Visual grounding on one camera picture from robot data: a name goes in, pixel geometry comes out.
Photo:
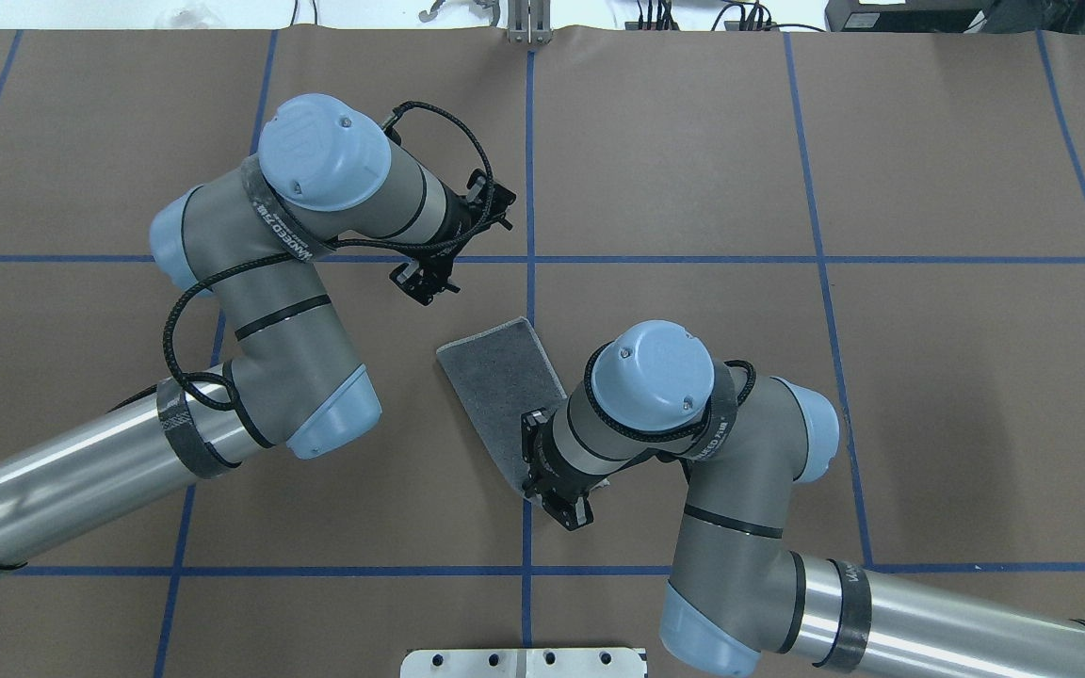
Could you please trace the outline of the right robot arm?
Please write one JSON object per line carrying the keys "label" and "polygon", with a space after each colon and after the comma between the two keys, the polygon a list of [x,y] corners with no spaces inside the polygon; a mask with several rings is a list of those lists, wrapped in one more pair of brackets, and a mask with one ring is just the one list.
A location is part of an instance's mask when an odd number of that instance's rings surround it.
{"label": "right robot arm", "polygon": [[522,415],[525,495],[578,529],[593,486],[644,460],[688,479],[660,640],[698,670],[748,677],[763,654],[883,677],[1085,677],[1085,621],[1056,621],[871,573],[783,542],[800,482],[831,466],[818,392],[718,361],[666,320],[597,348],[578,386]]}

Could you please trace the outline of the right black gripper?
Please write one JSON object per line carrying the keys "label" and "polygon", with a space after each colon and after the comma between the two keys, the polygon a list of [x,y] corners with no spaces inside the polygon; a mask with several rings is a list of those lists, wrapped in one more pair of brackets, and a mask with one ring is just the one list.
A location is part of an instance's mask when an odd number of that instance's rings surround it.
{"label": "right black gripper", "polygon": [[595,476],[576,469],[561,455],[554,425],[548,411],[529,411],[521,417],[522,458],[526,479],[522,492],[565,529],[580,529],[593,523],[589,502]]}

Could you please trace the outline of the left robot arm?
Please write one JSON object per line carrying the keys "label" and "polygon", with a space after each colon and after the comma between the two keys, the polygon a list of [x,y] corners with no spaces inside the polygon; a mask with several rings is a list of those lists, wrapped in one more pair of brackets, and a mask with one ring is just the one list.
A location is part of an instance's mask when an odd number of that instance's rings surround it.
{"label": "left robot arm", "polygon": [[455,190],[405,150],[405,102],[374,121],[334,95],[280,104],[254,154],[152,220],[181,295],[162,330],[168,376],[128,402],[0,462],[0,579],[33,557],[279,445],[302,460],[356,442],[381,415],[373,381],[315,264],[392,250],[390,276],[427,305],[455,258],[508,226],[515,193],[487,152]]}

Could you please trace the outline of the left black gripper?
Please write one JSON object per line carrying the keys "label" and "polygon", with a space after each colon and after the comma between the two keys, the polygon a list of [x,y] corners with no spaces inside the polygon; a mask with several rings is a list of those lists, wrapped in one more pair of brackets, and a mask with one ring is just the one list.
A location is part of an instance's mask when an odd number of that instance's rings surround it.
{"label": "left black gripper", "polygon": [[426,243],[399,243],[395,248],[409,258],[390,274],[392,283],[406,296],[422,305],[431,304],[444,292],[461,291],[451,280],[455,259],[474,236],[487,231],[495,223],[512,229],[507,214],[516,202],[516,194],[499,182],[488,180],[487,172],[471,172],[465,196],[458,196],[451,188],[436,177],[426,179],[427,199],[441,196],[441,207],[427,204],[413,221],[409,234],[422,234],[426,226],[438,229]]}

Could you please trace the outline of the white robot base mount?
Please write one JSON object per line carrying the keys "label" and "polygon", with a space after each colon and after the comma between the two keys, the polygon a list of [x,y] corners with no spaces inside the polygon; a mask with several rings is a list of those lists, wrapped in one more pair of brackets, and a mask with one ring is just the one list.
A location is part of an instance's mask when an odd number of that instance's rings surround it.
{"label": "white robot base mount", "polygon": [[401,661],[400,677],[649,677],[644,649],[560,647],[421,649]]}

